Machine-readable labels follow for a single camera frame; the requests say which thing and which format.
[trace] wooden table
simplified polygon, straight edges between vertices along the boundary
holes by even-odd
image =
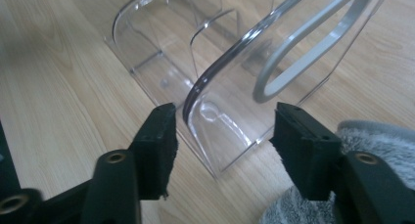
[[[0,0],[0,118],[23,187],[48,199],[126,148],[154,107],[103,36],[128,0]],[[330,129],[350,118],[415,128],[415,0],[386,0],[303,107]],[[167,201],[145,223],[255,223],[291,181],[268,144],[214,180],[180,145]]]

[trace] wood grain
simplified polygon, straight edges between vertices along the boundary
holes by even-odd
[[[21,184],[45,199],[126,148],[154,107],[103,40],[126,1],[0,0],[0,117]],[[350,118],[415,128],[413,1],[386,0],[303,107],[332,130]],[[290,185],[269,144],[214,180],[181,142],[170,197],[142,202],[144,221],[255,223]]]

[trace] transparent plastic tray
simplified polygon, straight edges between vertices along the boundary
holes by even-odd
[[[217,177],[334,71],[383,0],[131,0],[110,46]]]

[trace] dish rack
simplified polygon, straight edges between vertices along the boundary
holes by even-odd
[[[300,105],[383,0],[131,0],[107,41],[218,177],[270,138],[277,102]]]

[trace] fluffy gray cloth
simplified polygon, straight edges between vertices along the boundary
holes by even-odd
[[[407,187],[415,190],[415,131],[372,121],[348,120],[339,124],[337,134],[343,141],[343,153],[362,151],[381,157]],[[265,210],[259,223],[335,223],[333,203],[333,194],[327,202],[309,202],[292,187]]]

